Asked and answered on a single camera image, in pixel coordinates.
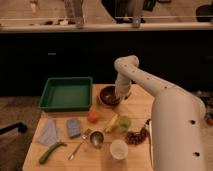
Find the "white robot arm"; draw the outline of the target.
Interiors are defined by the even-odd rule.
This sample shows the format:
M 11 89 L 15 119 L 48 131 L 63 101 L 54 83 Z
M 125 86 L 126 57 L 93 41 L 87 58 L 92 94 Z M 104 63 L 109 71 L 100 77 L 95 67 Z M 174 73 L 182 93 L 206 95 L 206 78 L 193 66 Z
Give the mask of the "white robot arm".
M 131 82 L 154 97 L 151 107 L 153 171 L 207 171 L 201 136 L 204 102 L 180 86 L 139 69 L 135 55 L 119 57 L 116 96 L 123 99 Z

